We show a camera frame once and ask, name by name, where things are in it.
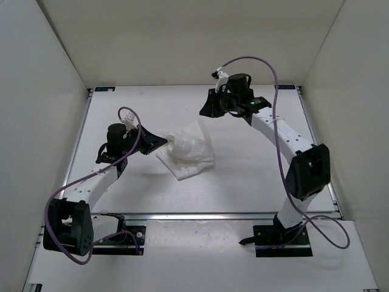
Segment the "white table surface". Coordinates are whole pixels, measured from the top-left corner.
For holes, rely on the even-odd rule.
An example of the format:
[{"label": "white table surface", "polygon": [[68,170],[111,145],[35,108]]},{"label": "white table surface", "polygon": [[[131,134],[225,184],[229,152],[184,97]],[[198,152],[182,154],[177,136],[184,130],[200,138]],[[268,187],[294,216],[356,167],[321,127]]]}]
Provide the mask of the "white table surface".
[{"label": "white table surface", "polygon": [[[120,106],[134,109],[152,133],[180,129],[199,118],[212,86],[124,86],[113,92],[94,92],[70,180],[88,174],[97,150],[106,142],[107,127],[119,122]],[[255,96],[273,102],[272,85],[252,86]],[[280,90],[278,114],[301,135],[310,138],[296,90]],[[216,165],[198,176],[177,181],[152,153],[137,153],[102,196],[94,212],[233,213],[278,212],[286,197],[278,171],[275,147],[242,119],[226,114],[202,117],[215,148]],[[284,172],[288,165],[284,160]],[[334,210],[328,188],[311,203],[311,212]]]},{"label": "white table surface", "polygon": [[[256,258],[252,221],[148,221],[143,256],[94,255],[78,266],[60,252],[38,248],[28,283],[41,292],[362,292],[377,288],[355,225],[343,221],[351,246],[331,246],[310,225],[313,257]],[[318,225],[338,244],[340,228]]]}]

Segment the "crumpled white fabric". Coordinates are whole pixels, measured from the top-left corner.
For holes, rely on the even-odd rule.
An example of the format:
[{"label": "crumpled white fabric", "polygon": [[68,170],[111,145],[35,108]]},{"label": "crumpled white fabric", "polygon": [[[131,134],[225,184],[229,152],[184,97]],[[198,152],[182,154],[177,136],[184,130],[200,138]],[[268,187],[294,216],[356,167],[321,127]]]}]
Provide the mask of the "crumpled white fabric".
[{"label": "crumpled white fabric", "polygon": [[156,156],[178,179],[197,175],[215,163],[211,137],[202,119],[179,131],[159,131],[168,143],[157,150]]}]

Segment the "white wall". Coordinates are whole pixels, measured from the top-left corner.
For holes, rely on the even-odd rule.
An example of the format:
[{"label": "white wall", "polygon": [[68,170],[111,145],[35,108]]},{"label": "white wall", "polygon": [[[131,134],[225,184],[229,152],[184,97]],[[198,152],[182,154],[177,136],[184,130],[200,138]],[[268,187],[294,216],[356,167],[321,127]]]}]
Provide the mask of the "white wall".
[{"label": "white wall", "polygon": [[303,95],[331,152],[341,208],[389,291],[389,2],[347,0]]},{"label": "white wall", "polygon": [[[88,87],[211,84],[244,54],[300,85],[343,0],[39,0]],[[272,83],[252,61],[231,72]]]},{"label": "white wall", "polygon": [[0,1],[0,291],[21,291],[87,91],[34,0]]}]

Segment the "metal frame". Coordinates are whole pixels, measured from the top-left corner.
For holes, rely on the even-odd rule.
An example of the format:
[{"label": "metal frame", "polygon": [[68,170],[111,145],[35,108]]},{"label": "metal frame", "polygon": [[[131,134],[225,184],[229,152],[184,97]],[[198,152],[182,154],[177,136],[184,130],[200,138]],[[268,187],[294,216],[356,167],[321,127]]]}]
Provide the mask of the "metal frame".
[{"label": "metal frame", "polygon": [[[317,144],[317,138],[315,135],[315,131],[314,131],[314,128],[312,126],[311,119],[309,117],[308,109],[304,103],[303,94],[301,93],[301,86],[296,86],[296,90],[297,90],[298,98],[300,99],[301,106],[303,107],[303,111],[304,111],[306,122],[308,124],[309,131],[311,132],[311,135],[312,135],[312,140],[314,141],[315,144]],[[332,201],[337,206],[337,198],[336,198],[334,187],[332,186],[331,182],[328,184],[328,190],[329,190],[329,194],[332,198]]]},{"label": "metal frame", "polygon": [[[301,94],[301,87],[296,86],[296,90],[298,93],[298,97],[300,99],[300,103],[303,107],[303,111],[305,114],[306,121],[308,123],[309,131],[311,132],[311,135],[312,135],[312,139],[315,143],[317,143],[317,138],[316,138],[315,132],[313,130],[311,120],[309,118],[309,113],[307,111],[307,107],[304,103],[303,96]],[[82,136],[83,131],[84,131],[84,125],[85,125],[86,118],[87,118],[88,112],[89,112],[89,108],[90,108],[90,105],[92,102],[92,96],[93,96],[93,89],[90,91],[89,96],[88,96],[88,102],[87,102],[86,109],[84,112],[82,124],[81,124],[79,131],[78,131],[78,138],[77,138],[77,141],[73,147],[71,158],[70,158],[67,170],[66,170],[66,174],[65,174],[62,186],[65,186],[69,182],[69,177],[70,177],[70,174],[71,174],[72,169],[73,169],[78,146],[79,146],[80,141],[81,141],[81,136]],[[339,210],[335,191],[334,191],[334,188],[333,188],[331,183],[328,184],[328,188],[329,188],[329,193],[331,195],[332,201],[335,205],[335,211],[328,212],[325,214],[330,216],[330,217],[336,218],[338,220],[342,220],[343,219],[342,213]],[[318,214],[323,214],[323,213],[316,213],[316,212],[310,213],[310,215],[318,215]],[[123,214],[123,215],[125,216],[126,221],[130,221],[131,224],[146,224],[147,220],[252,220],[252,221],[268,222],[270,224],[273,220],[275,213],[192,213],[192,214],[189,214],[189,213],[171,213],[171,214],[168,214],[168,213],[166,213],[166,214],[130,213],[130,214]],[[38,238],[36,240],[35,252],[34,252],[32,262],[31,262],[30,271],[27,275],[27,278],[26,278],[26,281],[24,284],[23,292],[34,292],[34,291],[38,291],[36,289],[39,289],[38,284],[30,284],[29,285],[28,282],[29,282],[29,278],[30,278],[31,269],[32,269],[32,266],[33,266],[35,258],[36,258],[36,250],[37,250],[37,248],[39,248],[41,241],[43,239],[43,230],[44,230],[43,228],[44,228],[44,225],[42,225],[42,228],[41,228],[40,233],[38,235]]]},{"label": "metal frame", "polygon": [[[309,131],[312,135],[312,139],[315,143],[317,143],[317,138],[315,135],[315,132],[312,127],[312,123],[309,118],[309,114],[306,109],[306,105],[304,104],[303,97],[301,94],[301,87],[296,86],[296,91],[298,94],[298,97],[300,99],[301,106],[303,107],[304,115],[306,118],[306,121],[308,123],[308,128]],[[82,125],[80,127],[80,130],[78,132],[78,139],[74,145],[73,151],[72,151],[72,156],[71,160],[69,162],[69,165],[66,170],[66,175],[63,181],[63,186],[65,186],[69,181],[69,177],[73,168],[73,164],[75,161],[75,157],[77,154],[78,146],[80,144],[81,136],[83,134],[84,130],[84,125],[86,122],[86,118],[88,116],[88,111],[89,107],[92,102],[92,96],[93,96],[94,90],[92,89],[89,93],[88,97],[88,104],[83,116],[83,121]],[[332,198],[332,201],[335,206],[335,211],[334,212],[328,212],[326,213],[327,215],[333,217],[333,218],[343,218],[342,213],[339,210],[339,206],[337,204],[337,199],[335,195],[334,188],[332,186],[332,183],[328,184],[328,189],[329,189],[329,194]],[[182,213],[182,214],[177,214],[177,213],[164,213],[164,214],[152,214],[152,213],[141,213],[141,214],[135,214],[135,213],[130,213],[130,214],[124,214],[127,220],[272,220],[275,213]]]},{"label": "metal frame", "polygon": [[[85,112],[83,114],[82,124],[81,124],[80,129],[78,130],[77,140],[76,140],[76,142],[74,144],[74,147],[73,147],[73,150],[72,150],[71,159],[69,161],[69,164],[67,165],[67,169],[66,169],[65,177],[64,177],[63,182],[62,182],[62,186],[65,186],[68,183],[68,180],[69,180],[69,177],[70,177],[70,173],[72,172],[72,168],[73,168],[73,164],[74,164],[74,160],[75,160],[75,155],[77,153],[78,145],[80,144],[81,135],[83,134],[86,117],[88,116],[89,107],[91,105],[92,95],[93,95],[93,89],[91,89],[91,91],[89,92],[89,95],[88,95],[88,101],[87,101],[87,104],[86,104]],[[63,197],[63,194],[64,194],[64,191],[62,191],[60,193],[60,198]],[[30,279],[31,269],[32,269],[32,266],[33,266],[34,261],[35,261],[36,250],[37,250],[37,248],[39,248],[39,246],[41,244],[41,241],[42,241],[42,238],[43,238],[43,227],[44,227],[44,225],[42,225],[41,231],[38,234],[38,238],[37,238],[36,243],[35,243],[34,255],[32,257],[29,273],[28,273],[28,275],[26,277],[26,281],[24,282],[24,286],[23,286],[23,291],[22,292],[35,292],[35,291],[39,291],[39,286],[37,284],[30,284],[29,285],[28,282],[29,282],[29,279]]]},{"label": "metal frame", "polygon": [[[91,89],[91,91],[90,91],[90,93],[88,95],[88,101],[87,101],[86,109],[85,109],[85,112],[84,112],[84,115],[83,115],[82,124],[81,124],[81,127],[80,127],[80,129],[78,131],[78,134],[77,134],[77,141],[74,144],[74,147],[73,147],[73,150],[72,150],[72,155],[71,155],[71,160],[70,160],[69,164],[67,165],[66,174],[65,174],[65,177],[64,177],[63,182],[62,182],[62,186],[63,187],[66,184],[68,184],[68,182],[69,182],[69,177],[71,175],[71,172],[72,172],[72,169],[73,169],[73,165],[74,165],[74,161],[75,161],[75,155],[77,154],[78,146],[79,146],[80,141],[81,141],[81,136],[82,136],[82,134],[84,132],[84,126],[85,126],[85,122],[86,122],[86,117],[88,116],[89,107],[91,106],[92,96],[93,96],[93,89]],[[63,195],[64,195],[64,190],[60,193],[60,197],[59,198],[62,199]]]}]

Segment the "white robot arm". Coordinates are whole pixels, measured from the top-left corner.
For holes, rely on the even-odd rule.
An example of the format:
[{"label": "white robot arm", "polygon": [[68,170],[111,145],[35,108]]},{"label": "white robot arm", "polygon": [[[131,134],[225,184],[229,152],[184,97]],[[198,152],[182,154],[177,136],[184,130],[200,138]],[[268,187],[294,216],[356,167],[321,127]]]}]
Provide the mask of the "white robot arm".
[{"label": "white robot arm", "polygon": [[[91,210],[106,189],[119,179],[126,168],[127,158],[117,163],[119,159],[129,153],[133,147],[135,148],[131,154],[139,151],[147,155],[167,143],[166,139],[150,133],[144,127],[141,128],[139,139],[137,139],[138,134],[139,130],[129,122],[128,117],[123,123],[110,125],[107,143],[100,147],[96,165],[91,172],[97,173],[114,162],[116,162],[115,166],[74,185],[65,193],[63,199],[53,199],[50,202],[48,210],[50,226],[69,253],[85,256],[93,248],[94,242],[126,230],[124,216],[101,214],[91,217]],[[117,236],[118,238],[113,237],[110,241],[121,242],[125,235]],[[59,251],[46,227],[43,246],[48,250]]]},{"label": "white robot arm", "polygon": [[282,209],[274,218],[272,236],[287,242],[298,231],[303,215],[311,201],[330,180],[329,150],[324,145],[314,145],[294,131],[283,119],[274,117],[272,105],[264,97],[254,97],[250,89],[251,76],[228,76],[219,69],[212,74],[217,79],[216,88],[209,89],[208,99],[200,115],[221,117],[230,113],[243,118],[254,129],[263,133],[274,145],[274,120],[277,120],[280,152],[290,165],[286,184],[291,198],[286,198]]}]

